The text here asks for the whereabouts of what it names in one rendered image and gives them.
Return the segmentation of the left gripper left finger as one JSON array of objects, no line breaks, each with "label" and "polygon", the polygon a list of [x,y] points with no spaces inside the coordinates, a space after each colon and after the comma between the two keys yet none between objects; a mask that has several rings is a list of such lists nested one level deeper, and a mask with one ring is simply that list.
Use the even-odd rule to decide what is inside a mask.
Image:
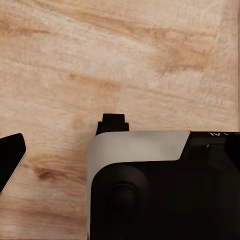
[{"label": "left gripper left finger", "polygon": [[0,193],[26,153],[22,133],[0,138]]}]

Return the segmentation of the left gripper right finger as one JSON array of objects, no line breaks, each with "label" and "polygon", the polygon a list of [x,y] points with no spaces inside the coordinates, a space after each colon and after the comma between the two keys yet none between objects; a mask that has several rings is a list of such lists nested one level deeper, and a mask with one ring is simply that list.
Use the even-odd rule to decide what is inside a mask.
[{"label": "left gripper right finger", "polygon": [[224,146],[224,151],[240,173],[240,135],[229,133]]}]

